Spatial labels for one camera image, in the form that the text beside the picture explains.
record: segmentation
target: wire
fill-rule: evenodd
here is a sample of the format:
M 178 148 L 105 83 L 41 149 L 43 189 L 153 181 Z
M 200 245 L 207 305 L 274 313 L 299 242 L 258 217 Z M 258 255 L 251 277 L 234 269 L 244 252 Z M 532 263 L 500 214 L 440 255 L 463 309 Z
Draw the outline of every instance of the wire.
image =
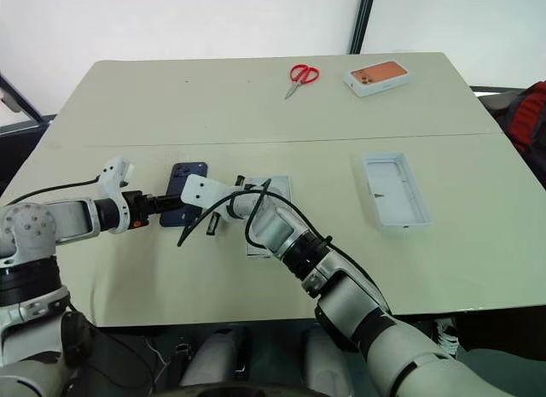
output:
M 163 365 L 168 365 L 168 364 L 170 363 L 170 361 L 169 361 L 169 362 L 166 362 L 165 359 L 163 359 L 163 356 L 161 355 L 161 353 L 157 350 L 157 348 L 153 347 L 153 346 L 149 343 L 147 337 L 144 337 L 144 341 L 146 342 L 146 346 L 148 346 L 148 348 L 149 348 L 150 350 L 152 350 L 152 351 L 155 353 L 155 355 L 156 355 L 157 357 L 159 357 L 159 359 L 160 359 L 160 361 L 161 361 L 161 363 L 162 363 Z
M 74 305 L 72 304 L 71 301 L 68 302 L 68 307 L 69 307 L 73 312 L 77 312 L 77 311 L 78 311 L 78 309 L 76 309 L 76 307 L 74 307 Z M 90 326 L 91 326 L 91 329 L 93 329 L 96 333 L 100 333 L 100 334 L 102 334 L 103 336 L 105 336 L 105 337 L 107 337 L 108 339 L 110 339 L 111 341 L 118 343 L 121 347 L 123 347 L 125 350 L 127 350 L 128 352 L 130 352 L 131 354 L 133 354 L 137 359 L 139 359 L 139 360 L 141 361 L 142 365 L 143 365 L 144 367 L 146 367 L 146 371 L 148 372 L 149 382 L 152 383 L 152 389 L 153 389 L 153 391 L 155 391 L 154 373 L 152 372 L 152 369 L 151 369 L 151 367 L 148 365 L 148 363 L 146 363 L 146 360 L 144 360 L 140 354 L 138 354 L 135 350 L 133 350 L 132 347 L 129 347 L 129 345 L 125 344 L 125 343 L 122 342 L 120 339 L 117 339 L 117 338 L 115 338 L 114 336 L 109 335 L 107 332 L 100 330 L 98 327 L 96 327 L 94 324 L 92 324 L 89 320 L 88 320 L 88 322 L 89 322 L 89 324 L 90 324 Z
M 85 186 L 85 185 L 91 185 L 96 182 L 98 182 L 99 176 L 97 175 L 94 179 L 91 179 L 89 181 L 84 182 L 77 182 L 74 184 L 65 184 L 65 185 L 57 185 L 57 186 L 50 186 L 49 188 L 43 188 L 42 190 L 35 190 L 33 192 L 29 192 L 28 194 L 25 194 L 23 196 L 19 196 L 18 198 L 15 198 L 12 202 L 10 202 L 8 205 L 14 205 L 17 202 L 21 202 L 26 198 L 30 198 L 31 196 L 35 196 L 38 194 L 43 194 L 45 192 L 50 192 L 52 190 L 64 190 L 66 188 L 74 188 L 76 186 Z
M 136 390 L 138 388 L 142 388 L 144 386 L 146 386 L 149 381 L 148 379 L 146 380 L 146 382 L 143 382 L 141 384 L 136 384 L 134 386 L 129 386 L 129 385 L 125 385 L 125 384 L 121 384 L 120 382 L 116 382 L 115 380 L 113 380 L 108 374 L 106 374 L 104 371 L 102 371 L 101 369 L 99 369 L 98 367 L 95 367 L 93 365 L 90 365 L 90 364 L 86 364 L 84 365 L 84 367 L 88 368 L 88 369 L 92 369 L 93 371 L 99 373 L 101 376 L 103 376 L 104 378 L 106 378 L 110 383 L 112 383 L 114 386 L 116 387 L 119 387 L 119 388 L 124 388 L 126 390 Z
M 165 371 L 165 369 L 167 368 L 167 366 L 168 366 L 168 365 L 164 365 L 163 367 L 161 367 L 160 372 L 157 374 L 157 376 L 156 376 L 155 379 L 154 379 L 154 385 L 155 385 L 155 384 L 158 382 L 158 380 L 161 378 L 161 375 L 163 374 L 163 371 Z M 152 393 L 153 393 L 153 390 L 150 389 L 150 390 L 148 391 L 148 395 L 151 395 Z
M 157 348 L 154 338 L 151 338 L 150 342 L 152 343 L 152 346 Z M 154 368 L 152 369 L 152 372 L 154 374 L 157 372 L 157 366 L 158 366 L 159 363 L 160 363 L 160 360 L 158 359 L 157 354 L 154 353 Z
M 265 194 L 267 193 L 267 189 L 270 187 L 270 184 L 271 184 L 271 178 L 267 179 L 262 184 L 262 190 L 259 194 L 258 200 L 256 201 L 256 205 L 254 205 L 253 210 L 250 212 L 250 216 L 247 219 L 247 224 L 245 225 L 245 239 L 247 239 L 248 244 L 254 246 L 255 248 L 260 248 L 260 249 L 266 249 L 266 247 L 252 240 L 252 238 L 250 237 L 250 225 L 252 224 L 260 205 L 264 201 Z
M 266 190 L 265 192 L 263 192 L 262 190 L 238 190 L 216 201 L 205 212 L 203 212 L 201 216 L 198 219 L 196 219 L 195 222 L 188 229 L 184 229 L 183 234 L 180 236 L 180 239 L 178 240 L 178 244 L 177 244 L 178 247 L 182 246 L 184 241 L 188 238 L 189 234 L 191 234 L 191 232 L 193 232 L 195 228 L 197 228 L 197 226 L 203 221 L 203 219 L 205 219 L 208 215 L 213 213 L 220 205 L 229 201 L 230 199 L 236 198 L 237 196 L 250 195 L 250 194 L 264 194 L 266 196 L 271 196 L 273 198 L 278 199 L 279 201 L 286 203 L 294 212 L 296 212 L 296 214 L 301 218 L 301 220 L 304 221 L 304 223 L 309 227 L 309 230 L 313 232 L 316 237 L 318 237 L 321 240 L 325 240 L 324 236 L 322 236 L 322 234 L 317 230 L 317 228 L 313 226 L 311 221 L 303 214 L 303 212 L 301 212 L 298 207 L 296 207 L 292 202 L 290 202 L 284 196 L 280 196 L 276 193 L 269 192 L 268 190 Z M 379 286 L 377 286 L 377 283 L 374 281 L 374 279 L 372 279 L 372 277 L 351 256 L 349 256 L 347 253 L 339 249 L 337 246 L 335 246 L 331 242 L 328 243 L 328 247 L 335 250 L 341 256 L 343 256 L 349 263 L 355 266 L 378 290 L 380 290 Z

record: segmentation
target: scissor handle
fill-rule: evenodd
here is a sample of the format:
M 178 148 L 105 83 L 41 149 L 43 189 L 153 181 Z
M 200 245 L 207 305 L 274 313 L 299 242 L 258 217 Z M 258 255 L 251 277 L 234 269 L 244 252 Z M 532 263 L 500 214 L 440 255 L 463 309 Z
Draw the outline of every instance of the scissor handle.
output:
M 306 64 L 296 64 L 290 70 L 290 79 L 300 84 L 310 84 L 318 79 L 320 73 L 314 67 L 309 67 Z

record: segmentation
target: empty white tray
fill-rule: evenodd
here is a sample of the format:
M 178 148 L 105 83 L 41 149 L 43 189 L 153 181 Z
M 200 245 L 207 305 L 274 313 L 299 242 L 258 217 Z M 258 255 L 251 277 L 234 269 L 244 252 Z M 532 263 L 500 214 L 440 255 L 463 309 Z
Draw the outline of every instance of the empty white tray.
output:
M 410 228 L 433 223 L 403 153 L 364 154 L 363 164 L 380 228 Z

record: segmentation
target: blue phone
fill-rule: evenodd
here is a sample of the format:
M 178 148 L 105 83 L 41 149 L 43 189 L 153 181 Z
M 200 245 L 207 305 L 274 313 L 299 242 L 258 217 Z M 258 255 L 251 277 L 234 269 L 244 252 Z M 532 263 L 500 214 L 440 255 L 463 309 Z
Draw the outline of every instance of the blue phone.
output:
M 205 162 L 178 162 L 174 164 L 167 186 L 167 195 L 180 195 L 186 184 L 188 176 L 192 173 L 206 176 L 208 166 Z M 160 217 L 160 225 L 170 228 L 175 226 L 191 225 L 201 215 L 201 208 L 186 205 L 176 211 L 164 212 Z

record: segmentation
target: black cable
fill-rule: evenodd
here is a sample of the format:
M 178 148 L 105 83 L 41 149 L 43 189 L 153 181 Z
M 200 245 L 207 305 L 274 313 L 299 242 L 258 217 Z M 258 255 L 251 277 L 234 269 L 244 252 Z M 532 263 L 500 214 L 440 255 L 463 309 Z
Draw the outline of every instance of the black cable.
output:
M 73 312 L 77 312 L 78 310 L 76 309 L 76 307 L 74 307 L 74 305 L 72 304 L 71 301 L 68 302 L 68 307 L 73 311 Z M 91 326 L 91 329 L 93 329 L 96 333 L 100 333 L 102 334 L 103 336 L 107 337 L 108 339 L 110 339 L 111 341 L 113 342 L 116 342 L 118 343 L 121 347 L 123 347 L 125 350 L 127 350 L 128 352 L 130 352 L 131 354 L 133 354 L 137 359 L 139 359 L 142 363 L 142 365 L 144 367 L 146 367 L 146 371 L 148 372 L 148 376 L 149 376 L 149 382 L 152 383 L 152 392 L 155 392 L 155 379 L 154 379 L 154 373 L 152 372 L 152 368 L 148 365 L 148 363 L 146 363 L 146 360 L 144 360 L 142 358 L 142 356 L 140 354 L 138 354 L 132 347 L 129 347 L 128 344 L 125 344 L 124 342 L 122 342 L 120 339 L 117 339 L 115 338 L 114 336 L 112 335 L 109 335 L 107 332 L 105 331 L 102 331 L 100 330 L 98 327 L 96 327 L 94 324 L 92 324 L 89 320 L 88 320 L 90 326 Z
M 130 385 L 126 385 L 126 384 L 121 384 L 120 382 L 116 382 L 115 380 L 113 380 L 108 374 L 106 374 L 104 371 L 102 371 L 101 369 L 99 369 L 98 367 L 95 367 L 93 365 L 90 365 L 90 364 L 86 364 L 84 365 L 85 368 L 88 368 L 88 369 L 92 369 L 93 371 L 99 373 L 101 376 L 103 376 L 104 378 L 106 378 L 110 383 L 112 383 L 114 386 L 116 387 L 119 387 L 119 388 L 124 388 L 126 390 L 136 390 L 138 388 L 142 388 L 142 387 L 145 387 L 145 386 L 148 386 L 148 380 L 146 380 L 145 382 L 141 383 L 141 384 L 136 384 L 134 386 L 130 386 Z
M 271 178 L 267 179 L 262 184 L 262 190 L 259 193 L 259 197 L 258 197 L 258 200 L 256 201 L 256 205 L 254 205 L 253 211 L 250 212 L 250 216 L 247 219 L 247 224 L 245 225 L 245 239 L 247 239 L 248 244 L 254 246 L 255 248 L 260 248 L 260 249 L 266 249 L 266 247 L 252 240 L 252 238 L 250 237 L 250 225 L 252 224 L 254 217 L 256 216 L 256 213 L 258 212 L 259 206 L 264 201 L 265 194 L 267 193 L 267 189 L 270 187 L 270 184 L 271 184 Z
M 209 207 L 205 212 L 201 214 L 201 216 L 195 220 L 195 222 L 187 229 L 184 230 L 184 233 L 180 236 L 180 239 L 178 240 L 178 247 L 182 246 L 186 238 L 195 230 L 195 228 L 205 219 L 208 215 L 213 213 L 220 205 L 223 203 L 229 201 L 230 199 L 233 199 L 237 196 L 242 195 L 249 195 L 249 194 L 261 194 L 263 193 L 262 190 L 238 190 L 236 192 L 233 192 L 230 195 L 225 196 L 224 198 L 220 199 L 219 201 L 215 202 L 211 207 Z M 301 220 L 304 221 L 304 223 L 309 227 L 310 231 L 315 234 L 316 237 L 318 237 L 321 240 L 325 240 L 324 237 L 321 235 L 321 233 L 313 226 L 313 224 L 309 221 L 309 219 L 299 210 L 298 207 L 296 207 L 292 202 L 290 202 L 288 199 L 286 199 L 284 196 L 280 196 L 278 194 L 275 194 L 273 192 L 269 192 L 268 190 L 264 192 L 264 195 L 271 196 L 273 198 L 278 199 L 279 201 L 282 201 L 286 203 L 296 214 L 301 218 Z M 374 279 L 347 253 L 345 253 L 343 250 L 339 249 L 337 246 L 335 246 L 333 243 L 329 242 L 328 247 L 338 252 L 341 256 L 343 256 L 347 261 L 349 261 L 353 266 L 355 266 L 378 290 L 379 286 L 377 286 L 377 283 L 375 283 Z
M 78 384 L 79 380 L 79 377 L 73 377 L 68 380 L 65 386 L 62 388 L 61 397 L 67 397 L 72 392 L 73 388 L 76 387 L 76 384 Z
M 49 188 L 43 188 L 42 190 L 35 190 L 33 192 L 29 192 L 28 194 L 25 194 L 23 196 L 19 196 L 18 198 L 15 198 L 12 202 L 10 202 L 8 205 L 14 205 L 17 202 L 21 202 L 26 198 L 30 198 L 31 196 L 35 196 L 38 194 L 43 194 L 44 192 L 50 192 L 52 190 L 64 190 L 66 188 L 74 188 L 76 186 L 85 186 L 85 185 L 91 185 L 96 182 L 98 182 L 99 176 L 97 175 L 96 178 L 91 179 L 89 181 L 84 182 L 76 182 L 74 184 L 65 184 L 65 185 L 57 185 L 57 186 L 50 186 Z

